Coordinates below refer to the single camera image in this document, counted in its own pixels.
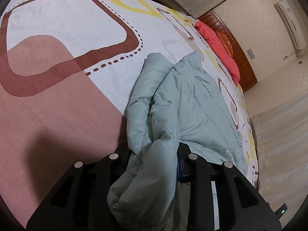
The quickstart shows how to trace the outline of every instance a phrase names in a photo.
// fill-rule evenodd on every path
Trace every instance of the folded red quilt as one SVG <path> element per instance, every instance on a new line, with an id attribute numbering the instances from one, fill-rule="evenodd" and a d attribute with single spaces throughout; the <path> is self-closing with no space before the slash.
<path id="1" fill-rule="evenodd" d="M 206 40 L 222 64 L 229 71 L 235 86 L 238 86 L 238 81 L 241 79 L 238 66 L 235 61 L 227 54 L 216 33 L 209 26 L 199 20 L 197 20 L 193 25 L 200 33 L 200 35 L 202 35 L 202 37 Z"/>

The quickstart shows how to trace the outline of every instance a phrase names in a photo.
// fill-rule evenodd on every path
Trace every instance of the brown headboard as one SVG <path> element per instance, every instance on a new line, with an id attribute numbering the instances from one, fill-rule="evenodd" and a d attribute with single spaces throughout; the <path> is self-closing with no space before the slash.
<path id="1" fill-rule="evenodd" d="M 257 83 L 257 78 L 254 75 L 254 72 L 250 66 L 250 63 L 245 56 L 243 50 L 241 49 L 238 42 L 235 40 L 234 36 L 228 29 L 228 27 L 223 23 L 223 21 L 216 15 L 216 13 L 212 10 L 205 13 L 204 15 L 198 18 L 200 21 L 205 23 L 215 32 L 221 31 L 223 32 L 230 40 L 233 48 L 233 60 L 238 65 L 238 69 L 240 70 L 241 80 L 239 81 L 243 91 L 251 88 L 253 85 Z"/>

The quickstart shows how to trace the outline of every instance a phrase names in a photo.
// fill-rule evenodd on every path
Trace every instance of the wall switch plate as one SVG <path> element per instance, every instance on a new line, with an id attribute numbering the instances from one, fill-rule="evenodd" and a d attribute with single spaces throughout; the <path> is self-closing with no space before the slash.
<path id="1" fill-rule="evenodd" d="M 249 57 L 250 57 L 251 60 L 255 58 L 255 56 L 254 56 L 254 54 L 252 53 L 252 50 L 251 50 L 251 49 L 247 50 L 247 53 L 249 54 Z"/>

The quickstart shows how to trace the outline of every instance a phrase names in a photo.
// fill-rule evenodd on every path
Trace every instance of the pillow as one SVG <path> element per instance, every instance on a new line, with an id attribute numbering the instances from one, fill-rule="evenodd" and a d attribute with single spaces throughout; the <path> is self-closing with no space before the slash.
<path id="1" fill-rule="evenodd" d="M 224 46 L 225 51 L 229 56 L 233 56 L 233 48 L 229 39 L 222 32 L 216 32 L 221 44 Z"/>
<path id="2" fill-rule="evenodd" d="M 235 61 L 227 54 L 227 52 L 224 49 L 224 46 L 221 44 L 218 36 L 216 33 L 206 24 L 203 22 L 197 20 L 193 23 L 193 26 L 196 28 L 196 30 L 202 35 L 202 37 L 206 40 L 208 45 L 211 47 L 211 49 L 214 51 L 214 53 L 217 55 L 219 60 L 222 62 L 222 64 L 226 67 L 226 69 L 229 71 L 232 80 L 235 84 L 235 86 L 238 86 L 238 81 L 240 78 L 240 71 L 238 70 L 238 66 L 235 63 Z"/>

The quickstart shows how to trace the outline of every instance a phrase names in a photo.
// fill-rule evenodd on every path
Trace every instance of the bed sheet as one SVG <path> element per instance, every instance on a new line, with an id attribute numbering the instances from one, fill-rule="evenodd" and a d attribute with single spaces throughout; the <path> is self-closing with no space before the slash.
<path id="1" fill-rule="evenodd" d="M 170 62 L 197 50 L 258 161 L 243 92 L 184 16 L 150 0 L 11 0 L 0 22 L 0 194 L 26 225 L 77 160 L 126 140 L 125 110 L 149 53 Z"/>

